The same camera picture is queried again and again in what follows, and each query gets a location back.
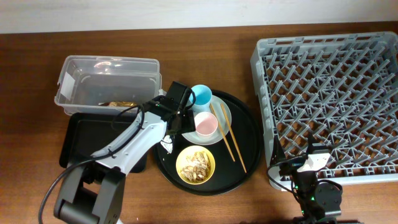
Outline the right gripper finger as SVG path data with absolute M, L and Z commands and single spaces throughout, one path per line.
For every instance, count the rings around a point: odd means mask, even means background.
M 282 147 L 279 138 L 274 136 L 274 145 L 272 150 L 272 155 L 270 159 L 270 165 L 276 165 L 278 162 L 285 160 L 284 148 Z
M 307 154 L 314 154 L 314 152 L 319 150 L 319 148 L 320 148 L 320 143 L 312 135 L 309 135 Z

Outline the food scraps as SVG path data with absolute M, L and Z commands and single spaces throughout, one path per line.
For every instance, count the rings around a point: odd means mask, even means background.
M 199 183 L 206 180 L 210 169 L 211 164 L 206 152 L 198 151 L 186 157 L 185 166 L 182 167 L 180 174 L 191 183 Z

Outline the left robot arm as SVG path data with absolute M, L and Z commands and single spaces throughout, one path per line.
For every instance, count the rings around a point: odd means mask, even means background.
M 115 140 L 69 165 L 55 180 L 61 188 L 53 215 L 66 223 L 120 223 L 126 177 L 165 136 L 195 130 L 193 90 L 173 82 L 165 95 L 137 105 L 136 117 Z

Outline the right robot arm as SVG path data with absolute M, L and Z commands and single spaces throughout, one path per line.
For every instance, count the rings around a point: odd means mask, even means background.
M 290 192 L 299 203 L 302 216 L 293 218 L 293 223 L 336 223 L 336 217 L 341 215 L 342 186 L 317 178 L 317 173 L 326 166 L 329 158 L 329 148 L 309 135 L 306 152 L 288 159 L 279 138 L 274 137 L 269 168 L 278 167 L 279 175 L 290 176 L 290 188 L 284 187 L 270 175 L 268 178 Z

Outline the pink cup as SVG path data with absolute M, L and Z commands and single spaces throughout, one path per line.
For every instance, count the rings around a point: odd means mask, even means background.
M 218 120 L 213 113 L 201 112 L 194 117 L 196 133 L 208 137 L 218 129 Z

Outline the white tissue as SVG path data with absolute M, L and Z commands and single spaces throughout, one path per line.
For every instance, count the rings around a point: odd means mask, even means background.
M 169 153 L 171 154 L 173 151 L 173 143 L 174 143 L 174 137 L 171 135 L 166 135 L 161 141 L 160 144 L 161 146 Z

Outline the yellow bowl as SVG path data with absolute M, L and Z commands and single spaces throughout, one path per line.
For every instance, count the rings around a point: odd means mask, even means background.
M 191 183 L 191 182 L 185 180 L 185 179 L 182 177 L 182 175 L 180 174 L 180 171 L 181 171 L 182 167 L 185 166 L 186 157 L 187 157 L 187 156 L 192 156 L 195 152 L 198 152 L 198 151 L 204 151 L 204 152 L 206 152 L 206 154 L 207 154 L 207 156 L 208 156 L 208 158 L 209 158 L 209 160 L 210 160 L 211 169 L 210 169 L 210 173 L 209 173 L 209 175 L 208 175 L 208 177 L 206 178 L 205 181 L 199 182 L 199 183 Z M 205 183 L 205 182 L 207 182 L 208 180 L 211 179 L 211 177 L 212 177 L 213 174 L 215 173 L 216 163 L 215 163 L 215 158 L 214 158 L 214 156 L 212 155 L 212 153 L 211 153 L 208 149 L 206 149 L 205 147 L 203 147 L 203 146 L 189 146 L 189 147 L 185 148 L 184 150 L 182 150 L 182 151 L 180 152 L 180 154 L 179 154 L 178 157 L 177 157 L 176 165 L 175 165 L 175 166 L 176 166 L 177 174 L 180 176 L 180 178 L 181 178 L 184 182 L 186 182 L 186 183 L 188 183 L 188 184 L 191 184 L 191 185 L 200 185 L 200 184 L 203 184 L 203 183 Z

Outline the brown gold snack wrapper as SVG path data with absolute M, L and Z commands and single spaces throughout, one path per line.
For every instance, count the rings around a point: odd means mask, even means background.
M 99 103 L 99 106 L 110 106 L 110 107 L 126 107 L 130 108 L 133 106 L 137 106 L 135 102 L 128 102 L 128 101 L 111 101 L 106 103 Z

